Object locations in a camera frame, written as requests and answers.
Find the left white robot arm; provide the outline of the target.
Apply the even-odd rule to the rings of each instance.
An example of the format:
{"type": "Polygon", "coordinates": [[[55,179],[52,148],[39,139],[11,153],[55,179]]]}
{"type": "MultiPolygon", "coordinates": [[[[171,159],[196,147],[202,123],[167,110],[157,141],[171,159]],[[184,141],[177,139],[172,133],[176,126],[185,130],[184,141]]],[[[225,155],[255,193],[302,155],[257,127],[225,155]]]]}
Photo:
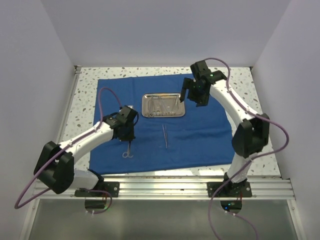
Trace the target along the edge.
{"type": "Polygon", "coordinates": [[[92,196],[105,190],[103,177],[94,170],[76,170],[75,163],[96,147],[113,139],[131,142],[135,122],[125,123],[109,116],[82,134],[60,143],[46,143],[34,169],[34,177],[49,190],[61,194],[68,189],[81,189],[92,196]]]}

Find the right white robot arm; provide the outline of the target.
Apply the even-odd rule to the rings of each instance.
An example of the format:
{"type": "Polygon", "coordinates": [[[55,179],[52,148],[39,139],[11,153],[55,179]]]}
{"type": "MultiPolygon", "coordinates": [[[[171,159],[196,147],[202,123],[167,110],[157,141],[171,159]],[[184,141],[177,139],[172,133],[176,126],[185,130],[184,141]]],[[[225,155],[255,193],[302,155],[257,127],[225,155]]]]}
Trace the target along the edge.
{"type": "Polygon", "coordinates": [[[247,181],[249,168],[269,142],[270,124],[265,113],[259,114],[249,107],[228,85],[227,76],[220,70],[203,70],[184,78],[180,101],[185,98],[196,103],[197,107],[208,105],[209,98],[214,98],[228,113],[236,126],[231,145],[234,156],[230,168],[225,174],[223,192],[235,196],[241,185],[247,181]]]}

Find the stainless steel tray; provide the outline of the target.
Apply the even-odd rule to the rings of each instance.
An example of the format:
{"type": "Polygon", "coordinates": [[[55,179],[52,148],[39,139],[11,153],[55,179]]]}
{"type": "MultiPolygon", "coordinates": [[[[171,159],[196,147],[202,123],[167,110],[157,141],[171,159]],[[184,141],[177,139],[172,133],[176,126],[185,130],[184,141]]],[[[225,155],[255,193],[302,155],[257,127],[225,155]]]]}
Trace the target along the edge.
{"type": "Polygon", "coordinates": [[[142,97],[141,113],[145,118],[178,118],[186,113],[180,93],[147,93],[142,97]]]}

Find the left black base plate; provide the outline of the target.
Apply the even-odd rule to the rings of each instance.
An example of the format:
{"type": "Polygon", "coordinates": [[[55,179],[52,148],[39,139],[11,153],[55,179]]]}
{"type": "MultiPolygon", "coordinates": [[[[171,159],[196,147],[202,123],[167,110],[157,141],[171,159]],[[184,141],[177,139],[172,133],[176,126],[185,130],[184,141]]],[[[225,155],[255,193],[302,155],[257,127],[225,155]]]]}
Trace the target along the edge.
{"type": "Polygon", "coordinates": [[[111,196],[117,198],[119,196],[120,183],[118,181],[100,182],[93,189],[80,188],[75,191],[75,197],[83,198],[100,198],[111,196]]]}

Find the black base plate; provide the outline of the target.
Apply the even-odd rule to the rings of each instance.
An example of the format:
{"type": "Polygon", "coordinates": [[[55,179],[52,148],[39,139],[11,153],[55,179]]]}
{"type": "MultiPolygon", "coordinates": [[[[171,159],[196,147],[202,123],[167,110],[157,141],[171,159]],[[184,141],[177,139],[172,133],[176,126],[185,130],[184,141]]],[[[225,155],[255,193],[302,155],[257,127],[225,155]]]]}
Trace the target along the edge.
{"type": "MultiPolygon", "coordinates": [[[[215,191],[222,185],[223,182],[207,182],[206,186],[208,197],[211,198],[215,191]]],[[[253,194],[251,190],[251,185],[248,181],[243,181],[240,183],[229,182],[214,195],[215,198],[251,198],[252,196],[253,194]]]]}
{"type": "Polygon", "coordinates": [[[100,182],[93,189],[80,188],[75,191],[75,197],[83,198],[100,198],[111,196],[117,198],[119,196],[120,183],[118,181],[100,182]]]}

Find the aluminium mounting rail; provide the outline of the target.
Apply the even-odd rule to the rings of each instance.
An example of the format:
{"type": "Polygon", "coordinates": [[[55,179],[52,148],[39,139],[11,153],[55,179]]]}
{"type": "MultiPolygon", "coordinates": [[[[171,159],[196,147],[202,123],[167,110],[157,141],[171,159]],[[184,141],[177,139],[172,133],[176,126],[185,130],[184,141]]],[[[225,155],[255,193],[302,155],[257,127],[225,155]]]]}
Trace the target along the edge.
{"type": "MultiPolygon", "coordinates": [[[[108,176],[118,182],[119,200],[209,200],[207,183],[222,182],[222,176],[108,176]]],[[[291,181],[279,177],[248,178],[252,197],[248,200],[294,200],[291,181]]]]}

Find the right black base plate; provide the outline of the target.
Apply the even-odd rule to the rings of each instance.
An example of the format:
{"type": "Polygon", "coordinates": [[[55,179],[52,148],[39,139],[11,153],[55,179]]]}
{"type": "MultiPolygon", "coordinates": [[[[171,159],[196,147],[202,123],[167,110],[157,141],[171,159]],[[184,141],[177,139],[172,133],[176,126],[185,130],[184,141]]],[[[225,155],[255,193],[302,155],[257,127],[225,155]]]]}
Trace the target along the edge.
{"type": "MultiPolygon", "coordinates": [[[[222,185],[223,182],[207,182],[206,186],[208,197],[211,198],[215,191],[222,185]]],[[[251,185],[248,181],[243,181],[240,183],[229,182],[214,195],[215,198],[251,198],[252,196],[253,194],[251,190],[251,185]]]]}

